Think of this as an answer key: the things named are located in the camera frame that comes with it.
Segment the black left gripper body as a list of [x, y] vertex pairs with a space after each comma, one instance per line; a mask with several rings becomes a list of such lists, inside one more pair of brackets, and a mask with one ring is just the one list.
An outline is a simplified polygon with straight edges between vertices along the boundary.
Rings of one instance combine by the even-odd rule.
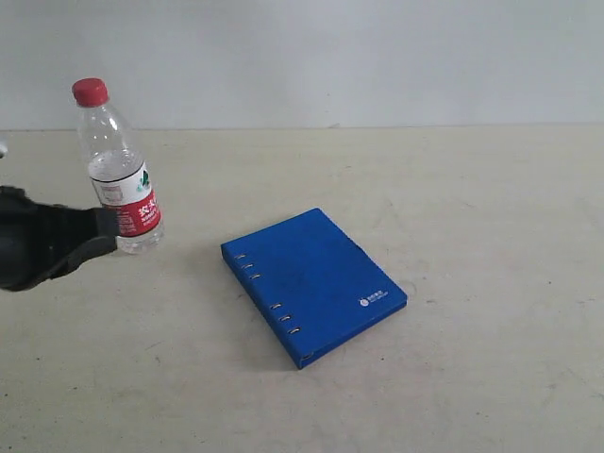
[[81, 243], [90, 236], [62, 234], [52, 206], [30, 199], [23, 189], [1, 188], [1, 289], [26, 291], [46, 281], [55, 247]]

